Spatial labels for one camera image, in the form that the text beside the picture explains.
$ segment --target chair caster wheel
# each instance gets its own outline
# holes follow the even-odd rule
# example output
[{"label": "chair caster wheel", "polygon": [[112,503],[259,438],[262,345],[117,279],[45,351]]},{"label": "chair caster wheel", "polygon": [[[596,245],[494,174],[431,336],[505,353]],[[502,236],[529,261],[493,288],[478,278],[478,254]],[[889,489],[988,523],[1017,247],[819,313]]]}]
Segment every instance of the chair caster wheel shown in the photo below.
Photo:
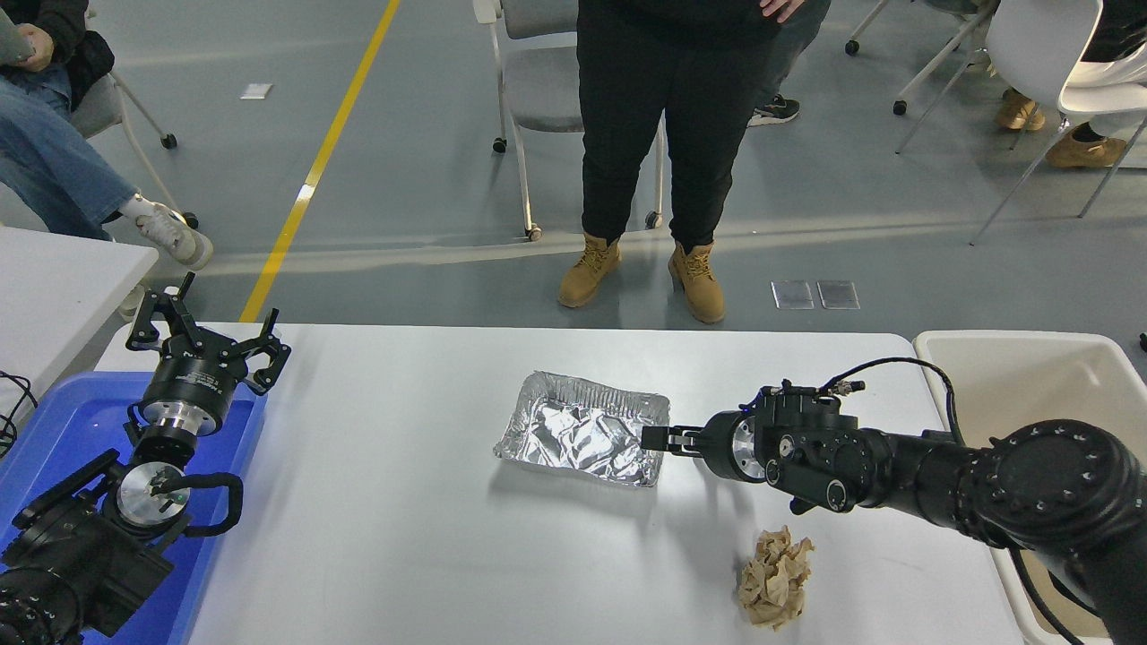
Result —
[{"label": "chair caster wheel", "polygon": [[194,212],[185,212],[185,213],[181,213],[181,215],[177,215],[175,219],[181,220],[192,231],[196,231],[200,227],[200,218],[195,217]]}]

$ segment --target sneaker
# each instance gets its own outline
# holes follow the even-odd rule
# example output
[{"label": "sneaker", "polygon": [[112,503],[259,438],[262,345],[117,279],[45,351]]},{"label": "sneaker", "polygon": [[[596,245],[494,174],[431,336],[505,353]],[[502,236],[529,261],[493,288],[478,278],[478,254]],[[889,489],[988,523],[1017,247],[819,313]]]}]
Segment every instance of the sneaker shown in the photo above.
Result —
[{"label": "sneaker", "polygon": [[688,255],[677,242],[673,255],[669,258],[669,273],[685,288],[685,304],[689,313],[697,320],[712,325],[725,318],[725,295],[721,293],[712,269],[709,267],[709,254],[713,246],[693,247]]},{"label": "sneaker", "polygon": [[557,302],[569,308],[578,308],[593,300],[593,296],[598,295],[601,280],[622,262],[622,250],[617,241],[610,244],[602,238],[594,238],[588,233],[584,235],[585,250],[582,251],[577,264],[565,272],[561,289],[557,292]]},{"label": "sneaker", "polygon": [[127,294],[124,302],[119,303],[119,306],[116,308],[116,313],[124,319],[124,322],[135,320],[135,314],[140,311],[140,304],[143,302],[145,294],[147,294],[147,287],[143,286],[143,282],[140,282],[132,287],[131,293]]},{"label": "sneaker", "polygon": [[1044,126],[1044,112],[1036,107],[1036,102],[1011,87],[1004,93],[1004,104],[996,112],[996,123],[1005,130],[1020,130],[1027,123],[1028,132],[1035,132]]},{"label": "sneaker", "polygon": [[749,127],[754,125],[768,125],[773,123],[788,123],[801,114],[801,102],[786,99],[780,94],[773,96],[767,106],[752,108],[752,116],[749,117]]},{"label": "sneaker", "polygon": [[1123,139],[1105,137],[1100,141],[1076,141],[1068,133],[1047,150],[1044,160],[1054,168],[1109,168],[1126,147]]},{"label": "sneaker", "polygon": [[214,246],[206,235],[193,231],[163,204],[155,204],[150,212],[138,216],[135,227],[140,230],[140,235],[162,247],[175,262],[193,271],[206,266],[214,252]]}]

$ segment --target aluminum foil tray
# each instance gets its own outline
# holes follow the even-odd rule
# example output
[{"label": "aluminum foil tray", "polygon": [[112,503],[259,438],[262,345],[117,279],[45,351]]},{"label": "aluminum foil tray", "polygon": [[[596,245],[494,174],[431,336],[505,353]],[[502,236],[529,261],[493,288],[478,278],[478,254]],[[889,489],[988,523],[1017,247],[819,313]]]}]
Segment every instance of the aluminum foil tray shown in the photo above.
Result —
[{"label": "aluminum foil tray", "polygon": [[668,425],[664,396],[535,372],[522,383],[494,456],[627,487],[653,487],[663,453],[641,449],[641,426]]}]

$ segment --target table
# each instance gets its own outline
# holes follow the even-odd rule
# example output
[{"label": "table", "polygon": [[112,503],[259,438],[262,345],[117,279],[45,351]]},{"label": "table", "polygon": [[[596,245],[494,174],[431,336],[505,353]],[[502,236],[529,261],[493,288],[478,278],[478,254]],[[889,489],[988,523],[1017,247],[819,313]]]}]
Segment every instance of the table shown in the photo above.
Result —
[{"label": "table", "polygon": [[[237,340],[257,325],[208,324]],[[99,370],[155,368],[124,349]],[[668,456],[651,490],[502,463],[492,446],[533,371],[665,395],[703,425],[789,378],[819,386],[914,356],[884,334],[282,325],[240,524],[193,645],[1022,643],[989,550],[891,510],[788,511],[765,485]],[[864,373],[861,425],[939,428],[919,367]],[[735,601],[759,531],[810,536],[804,615],[754,628]]]},{"label": "table", "polygon": [[[0,370],[42,395],[158,258],[150,247],[0,226]],[[19,395],[0,381],[0,413]]]}]

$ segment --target white bin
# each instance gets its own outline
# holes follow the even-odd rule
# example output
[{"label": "white bin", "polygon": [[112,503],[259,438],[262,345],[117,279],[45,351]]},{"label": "white bin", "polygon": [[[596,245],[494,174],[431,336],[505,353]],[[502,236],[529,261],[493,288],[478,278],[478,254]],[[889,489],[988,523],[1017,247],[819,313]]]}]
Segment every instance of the white bin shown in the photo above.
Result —
[{"label": "white bin", "polygon": [[[916,356],[951,378],[960,430],[970,446],[986,446],[1029,423],[1077,419],[1114,434],[1147,464],[1147,386],[1110,339],[1054,332],[924,332]],[[944,386],[930,371],[928,384],[944,417]],[[1016,622],[1028,643],[1062,645],[1028,600],[1007,552],[993,550]],[[1024,554],[1040,596],[1084,643],[1110,644],[1102,622],[1063,599],[1038,560]]]}]

